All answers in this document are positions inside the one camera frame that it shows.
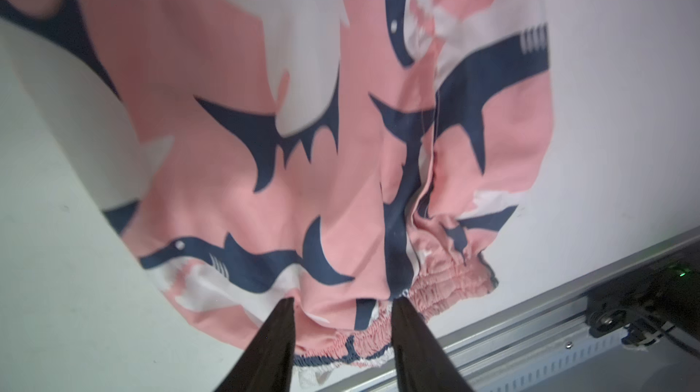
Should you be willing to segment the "pink patterned garment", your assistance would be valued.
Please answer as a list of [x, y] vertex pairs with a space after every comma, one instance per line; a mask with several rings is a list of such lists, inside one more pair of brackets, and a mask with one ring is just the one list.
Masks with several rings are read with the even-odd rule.
[[295, 366], [380, 366], [390, 311], [488, 295], [552, 138], [543, 0], [1, 0], [16, 68], [173, 307]]

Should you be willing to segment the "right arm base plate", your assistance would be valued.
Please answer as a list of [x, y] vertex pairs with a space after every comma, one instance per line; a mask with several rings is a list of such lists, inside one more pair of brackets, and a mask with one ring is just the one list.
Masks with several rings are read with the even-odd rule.
[[594, 338], [625, 329], [625, 346], [646, 348], [664, 338], [698, 358], [699, 348], [673, 332], [680, 330], [699, 341], [699, 273], [671, 264], [622, 275], [588, 293], [585, 324]]

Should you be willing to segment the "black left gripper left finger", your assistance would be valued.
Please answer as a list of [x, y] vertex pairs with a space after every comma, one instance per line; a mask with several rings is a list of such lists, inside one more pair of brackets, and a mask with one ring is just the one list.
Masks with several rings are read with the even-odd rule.
[[290, 390], [295, 355], [295, 301], [282, 299], [216, 392]]

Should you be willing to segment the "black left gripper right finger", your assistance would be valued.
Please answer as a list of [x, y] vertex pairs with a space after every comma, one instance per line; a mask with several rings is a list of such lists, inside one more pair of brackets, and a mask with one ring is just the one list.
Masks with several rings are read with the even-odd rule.
[[406, 297], [393, 302], [391, 326], [399, 391], [474, 392]]

